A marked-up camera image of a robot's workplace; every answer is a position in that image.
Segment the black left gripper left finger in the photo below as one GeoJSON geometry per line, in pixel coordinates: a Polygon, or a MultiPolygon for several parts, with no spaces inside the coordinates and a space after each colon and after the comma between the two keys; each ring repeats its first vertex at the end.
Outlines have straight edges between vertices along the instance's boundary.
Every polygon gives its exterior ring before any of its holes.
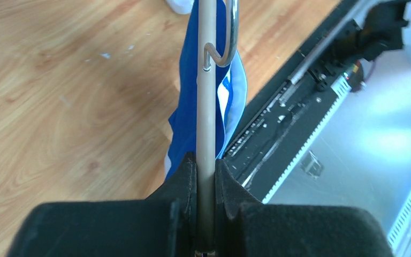
{"type": "Polygon", "coordinates": [[[193,256],[196,160],[187,153],[143,200],[48,202],[36,206],[8,256],[193,256]]]}

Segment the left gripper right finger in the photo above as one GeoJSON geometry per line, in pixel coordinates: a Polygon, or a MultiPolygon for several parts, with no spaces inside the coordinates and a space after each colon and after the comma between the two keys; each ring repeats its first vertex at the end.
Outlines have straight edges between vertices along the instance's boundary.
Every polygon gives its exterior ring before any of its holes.
{"type": "Polygon", "coordinates": [[[366,210],[346,206],[263,204],[216,162],[218,256],[392,256],[366,210]]]}

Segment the blue underwear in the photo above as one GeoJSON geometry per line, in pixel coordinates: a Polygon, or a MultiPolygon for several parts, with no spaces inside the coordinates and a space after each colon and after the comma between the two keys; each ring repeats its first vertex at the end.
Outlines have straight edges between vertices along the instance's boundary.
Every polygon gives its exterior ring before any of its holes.
{"type": "MultiPolygon", "coordinates": [[[[196,151],[198,1],[190,2],[190,17],[179,61],[180,95],[169,117],[172,141],[164,159],[165,178],[177,170],[187,152],[196,151]]],[[[216,68],[216,158],[222,158],[243,115],[248,83],[240,55],[227,67],[216,68]]]]}

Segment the beige hanger with blue underwear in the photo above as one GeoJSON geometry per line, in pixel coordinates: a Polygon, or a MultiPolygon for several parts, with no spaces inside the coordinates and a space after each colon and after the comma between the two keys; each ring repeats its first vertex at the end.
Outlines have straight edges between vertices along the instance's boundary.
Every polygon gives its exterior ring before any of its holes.
{"type": "Polygon", "coordinates": [[[231,64],[239,34],[239,1],[226,1],[225,8],[225,48],[219,54],[215,47],[217,2],[199,1],[198,7],[196,250],[201,254],[215,249],[216,67],[231,64]]]}

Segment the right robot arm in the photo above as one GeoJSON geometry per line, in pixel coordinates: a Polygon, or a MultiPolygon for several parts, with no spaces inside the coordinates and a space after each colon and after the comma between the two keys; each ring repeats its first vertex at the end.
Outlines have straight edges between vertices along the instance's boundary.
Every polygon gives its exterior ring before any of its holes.
{"type": "Polygon", "coordinates": [[[387,1],[372,7],[362,28],[345,32],[344,37],[332,43],[332,58],[345,65],[359,59],[374,61],[385,51],[402,49],[402,29],[409,24],[404,19],[408,3],[407,0],[387,1]]]}

